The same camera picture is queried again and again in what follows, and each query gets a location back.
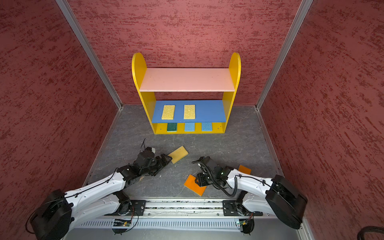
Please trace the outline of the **dark yellow scouring pad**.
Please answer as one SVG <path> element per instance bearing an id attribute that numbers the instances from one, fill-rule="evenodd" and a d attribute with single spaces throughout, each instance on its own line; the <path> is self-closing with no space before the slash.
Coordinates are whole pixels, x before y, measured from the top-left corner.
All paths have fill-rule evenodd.
<path id="1" fill-rule="evenodd" d="M 185 147 L 181 146 L 181 147 L 177 148 L 176 150 L 172 151 L 170 154 L 168 154 L 168 156 L 172 158 L 172 160 L 171 160 L 172 164 L 175 164 L 178 161 L 180 161 L 181 159 L 183 159 L 184 157 L 186 157 L 188 154 L 189 153 L 185 149 Z"/>

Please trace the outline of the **green scouring sponge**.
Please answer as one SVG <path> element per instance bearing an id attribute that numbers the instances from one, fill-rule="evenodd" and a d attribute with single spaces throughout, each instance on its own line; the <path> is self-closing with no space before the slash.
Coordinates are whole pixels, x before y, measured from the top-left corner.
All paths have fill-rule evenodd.
<path id="1" fill-rule="evenodd" d="M 170 132 L 170 133 L 177 132 L 177 127 L 178 127 L 177 123 L 168 123 L 167 132 Z"/>

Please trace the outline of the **blue sponge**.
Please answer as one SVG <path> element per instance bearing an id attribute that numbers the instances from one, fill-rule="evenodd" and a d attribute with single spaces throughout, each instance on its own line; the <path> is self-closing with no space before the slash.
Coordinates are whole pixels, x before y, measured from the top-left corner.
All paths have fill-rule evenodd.
<path id="1" fill-rule="evenodd" d="M 202 123 L 202 132 L 212 132 L 213 124 L 212 123 Z"/>
<path id="2" fill-rule="evenodd" d="M 195 123 L 185 123 L 185 132 L 194 132 L 195 131 Z"/>

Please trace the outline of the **yellow sponge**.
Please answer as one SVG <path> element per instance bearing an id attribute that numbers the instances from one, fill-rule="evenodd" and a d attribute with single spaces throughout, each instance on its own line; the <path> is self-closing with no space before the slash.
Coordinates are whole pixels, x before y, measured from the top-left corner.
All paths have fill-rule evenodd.
<path id="1" fill-rule="evenodd" d="M 184 105 L 184 120 L 194 120 L 196 118 L 196 106 Z"/>
<path id="2" fill-rule="evenodd" d="M 162 120 L 173 120 L 175 109 L 175 105 L 164 105 L 162 112 Z"/>

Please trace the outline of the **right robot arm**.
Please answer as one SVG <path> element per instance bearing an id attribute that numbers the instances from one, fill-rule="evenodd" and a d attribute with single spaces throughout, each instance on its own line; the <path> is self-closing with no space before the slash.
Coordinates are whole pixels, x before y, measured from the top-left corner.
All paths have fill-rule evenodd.
<path id="1" fill-rule="evenodd" d="M 298 230 L 308 204 L 308 198 L 281 175 L 262 178 L 242 173 L 232 167 L 221 167 L 210 157 L 193 161 L 201 168 L 195 183 L 199 187 L 212 185 L 230 198 L 237 197 L 237 213 L 272 214 L 286 226 Z"/>

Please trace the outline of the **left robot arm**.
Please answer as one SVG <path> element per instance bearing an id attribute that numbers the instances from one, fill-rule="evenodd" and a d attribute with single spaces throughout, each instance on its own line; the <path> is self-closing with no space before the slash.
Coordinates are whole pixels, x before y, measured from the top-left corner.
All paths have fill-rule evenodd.
<path id="1" fill-rule="evenodd" d="M 27 220 L 28 233 L 38 240 L 60 240 L 76 226 L 100 216 L 133 216 L 131 199 L 124 190 L 142 176 L 155 176 L 171 161 L 172 157 L 156 156 L 155 149 L 147 147 L 132 164 L 116 168 L 97 182 L 72 191 L 51 192 Z"/>

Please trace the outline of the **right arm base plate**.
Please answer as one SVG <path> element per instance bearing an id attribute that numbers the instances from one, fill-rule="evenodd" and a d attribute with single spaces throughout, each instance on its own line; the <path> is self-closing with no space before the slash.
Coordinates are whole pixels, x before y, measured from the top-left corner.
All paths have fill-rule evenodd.
<path id="1" fill-rule="evenodd" d="M 236 201 L 224 200 L 222 201 L 222 204 L 223 204 L 223 213 L 224 213 L 224 216 L 226 217 L 232 217 L 232 216 L 250 217 L 251 215 L 253 215 L 254 217 L 261 217 L 264 215 L 262 212 L 251 213 Z"/>

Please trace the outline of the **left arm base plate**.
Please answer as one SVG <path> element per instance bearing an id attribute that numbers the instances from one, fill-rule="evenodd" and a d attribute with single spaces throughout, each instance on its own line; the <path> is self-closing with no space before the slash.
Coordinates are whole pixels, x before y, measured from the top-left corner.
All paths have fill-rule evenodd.
<path id="1" fill-rule="evenodd" d="M 119 216 L 131 216 L 135 214 L 142 216 L 146 207 L 146 200 L 129 200 L 121 203 L 117 214 Z"/>

